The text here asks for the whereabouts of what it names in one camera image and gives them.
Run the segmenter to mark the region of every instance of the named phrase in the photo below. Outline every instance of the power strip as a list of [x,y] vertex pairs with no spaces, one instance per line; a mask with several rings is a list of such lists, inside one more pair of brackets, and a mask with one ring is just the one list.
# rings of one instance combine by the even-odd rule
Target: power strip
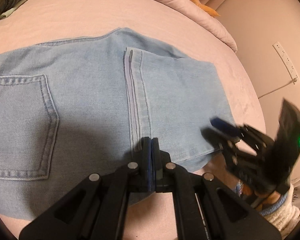
[[282,47],[282,45],[279,42],[276,42],[275,44],[273,44],[274,49],[277,51],[277,53],[279,54],[280,58],[282,59],[284,65],[286,66],[291,79],[293,80],[293,83],[300,83],[300,77],[296,71],[296,68],[294,67],[291,59],[289,58],[288,54],[286,53],[286,51],[284,50],[284,48]]

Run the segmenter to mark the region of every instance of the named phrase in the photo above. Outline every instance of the pink bed sheet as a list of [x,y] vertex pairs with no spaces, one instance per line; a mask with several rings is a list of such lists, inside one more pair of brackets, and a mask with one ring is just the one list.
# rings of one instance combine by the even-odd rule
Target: pink bed sheet
[[[247,73],[233,48],[215,35],[222,33],[224,27],[208,22],[214,34],[155,0],[29,0],[7,19],[0,20],[0,53],[56,39],[100,36],[118,27],[129,27],[169,43],[197,60],[214,63],[235,121],[265,132],[262,110]],[[229,186],[236,182],[225,172],[222,156],[198,173],[203,171],[212,171]],[[2,218],[15,235],[28,223]],[[175,237],[171,195],[154,194],[129,209],[124,239]]]

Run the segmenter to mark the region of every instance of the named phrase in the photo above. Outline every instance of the denim fabric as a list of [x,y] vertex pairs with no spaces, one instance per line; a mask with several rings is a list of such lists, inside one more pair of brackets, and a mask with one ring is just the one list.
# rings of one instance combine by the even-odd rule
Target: denim fabric
[[33,219],[129,162],[143,136],[195,171],[214,116],[233,123],[214,65],[127,28],[1,54],[0,213]]

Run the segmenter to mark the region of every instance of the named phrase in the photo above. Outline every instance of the beige wall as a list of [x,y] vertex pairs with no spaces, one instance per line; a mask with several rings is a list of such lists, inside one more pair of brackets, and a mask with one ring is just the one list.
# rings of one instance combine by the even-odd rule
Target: beige wall
[[[226,0],[217,9],[219,21],[237,42],[237,56],[258,97],[291,79],[272,47],[279,41],[300,76],[300,4],[298,0]],[[276,135],[282,98],[300,109],[300,83],[290,84],[260,99],[267,134]],[[300,159],[292,177],[300,176]]]

